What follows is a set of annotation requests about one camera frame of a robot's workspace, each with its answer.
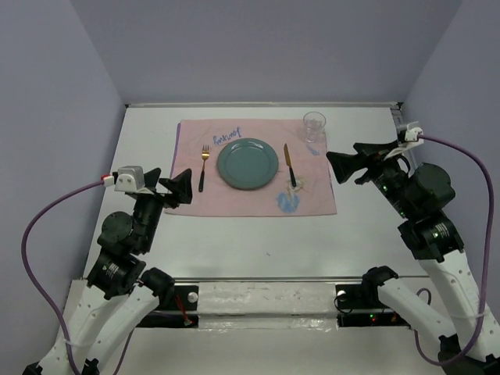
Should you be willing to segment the gold fork black handle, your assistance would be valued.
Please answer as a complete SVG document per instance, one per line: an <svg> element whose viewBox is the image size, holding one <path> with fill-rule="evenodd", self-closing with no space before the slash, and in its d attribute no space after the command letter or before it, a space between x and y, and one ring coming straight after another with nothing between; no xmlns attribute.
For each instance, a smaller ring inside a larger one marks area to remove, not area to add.
<svg viewBox="0 0 500 375"><path fill-rule="evenodd" d="M208 145L203 145L202 146L202 170L200 173L199 177L199 182L198 182L198 191L203 192L204 190L204 183L205 183L205 165L207 160L210 157L210 149Z"/></svg>

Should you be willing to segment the pink cloth placemat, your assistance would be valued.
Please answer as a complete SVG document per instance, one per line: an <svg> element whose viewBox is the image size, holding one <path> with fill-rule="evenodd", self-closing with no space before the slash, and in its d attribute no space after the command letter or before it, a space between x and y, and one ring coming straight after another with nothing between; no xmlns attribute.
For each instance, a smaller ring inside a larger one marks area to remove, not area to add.
<svg viewBox="0 0 500 375"><path fill-rule="evenodd" d="M226 184L217 172L220 151L228 143L241 138L265 141L277 153L277 174L263 188L238 190ZM295 173L296 188L291 186L284 158L285 143ZM210 157L205 165L204 190L199 192L203 145L209 146ZM192 170L193 198L190 205L168 209L167 213L206 217L334 215L337 210L326 154L325 134L322 133L315 143L308 143L302 120L182 120L177 126L171 175L175 177L185 169Z"/></svg>

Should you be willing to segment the gold knife black handle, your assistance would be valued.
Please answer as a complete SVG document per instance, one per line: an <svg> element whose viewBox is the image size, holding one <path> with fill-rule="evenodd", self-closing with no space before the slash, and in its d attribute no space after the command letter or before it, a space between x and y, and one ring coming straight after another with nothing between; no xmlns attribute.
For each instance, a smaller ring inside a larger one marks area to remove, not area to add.
<svg viewBox="0 0 500 375"><path fill-rule="evenodd" d="M295 179L295 173L294 173L293 167L291 165L291 157L290 157L288 145L286 143L284 144L284 158L285 158L285 162L286 162L286 165L288 167L288 170L289 170L290 179L291 179L291 186L293 188L296 188L297 182Z"/></svg>

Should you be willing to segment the teal ceramic plate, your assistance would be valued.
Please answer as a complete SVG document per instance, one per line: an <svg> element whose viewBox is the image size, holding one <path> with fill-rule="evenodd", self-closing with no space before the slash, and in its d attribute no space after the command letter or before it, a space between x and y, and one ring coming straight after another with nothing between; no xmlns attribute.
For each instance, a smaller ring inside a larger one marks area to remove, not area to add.
<svg viewBox="0 0 500 375"><path fill-rule="evenodd" d="M279 159L265 141L241 138L220 151L216 169L222 180L232 188L253 191L264 188L276 176Z"/></svg>

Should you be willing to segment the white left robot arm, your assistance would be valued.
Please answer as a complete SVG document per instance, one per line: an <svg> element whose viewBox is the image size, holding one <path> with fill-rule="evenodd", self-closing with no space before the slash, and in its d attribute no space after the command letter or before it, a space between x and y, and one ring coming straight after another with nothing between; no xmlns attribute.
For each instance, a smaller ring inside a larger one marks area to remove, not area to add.
<svg viewBox="0 0 500 375"><path fill-rule="evenodd" d="M161 169L145 172L124 166L100 180L78 188L44 207L28 224L21 241L21 257L30 281L50 305L62 333L49 352L24 369L25 374L100 374L118 349L126 349L135 327L175 296L175 281L158 268L148 269L138 257L149 252L164 209L192 200L190 169L163 178ZM92 188L112 187L134 200L132 213L109 214L98 236L100 252L71 317L60 308L35 277L27 258L27 240L35 223L48 210Z"/></svg>

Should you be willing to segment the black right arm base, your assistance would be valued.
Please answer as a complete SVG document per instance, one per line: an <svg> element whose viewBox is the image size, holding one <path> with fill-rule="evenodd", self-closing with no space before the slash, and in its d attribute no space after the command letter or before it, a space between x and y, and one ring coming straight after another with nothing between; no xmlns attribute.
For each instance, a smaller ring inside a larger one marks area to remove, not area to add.
<svg viewBox="0 0 500 375"><path fill-rule="evenodd" d="M337 284L334 308L337 310L339 328L409 327L409 324L389 307L366 299L361 284Z"/></svg>

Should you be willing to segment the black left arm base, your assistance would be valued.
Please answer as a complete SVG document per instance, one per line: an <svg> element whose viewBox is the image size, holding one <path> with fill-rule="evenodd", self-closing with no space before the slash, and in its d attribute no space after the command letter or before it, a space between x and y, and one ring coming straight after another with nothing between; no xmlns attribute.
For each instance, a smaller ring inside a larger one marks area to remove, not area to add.
<svg viewBox="0 0 500 375"><path fill-rule="evenodd" d="M198 327L199 286L192 283L175 285L170 300L143 318L137 328L191 329Z"/></svg>

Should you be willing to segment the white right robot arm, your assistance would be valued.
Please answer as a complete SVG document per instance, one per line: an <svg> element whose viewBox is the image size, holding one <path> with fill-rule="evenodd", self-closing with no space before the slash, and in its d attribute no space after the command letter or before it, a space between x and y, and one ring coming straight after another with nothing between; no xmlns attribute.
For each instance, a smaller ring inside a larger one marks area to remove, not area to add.
<svg viewBox="0 0 500 375"><path fill-rule="evenodd" d="M405 320L415 338L425 337L440 345L437 359L446 374L497 374L499 372L499 322L486 303L487 276L477 283L470 271L463 240L443 208L455 197L448 173L440 166L423 163L404 171L403 145L356 143L356 153L328 152L337 182L373 183L397 211L398 227L406 247L432 281L447 310L442 316L411 292L388 266L368 270L354 292L339 299L352 305L384 305Z"/></svg>

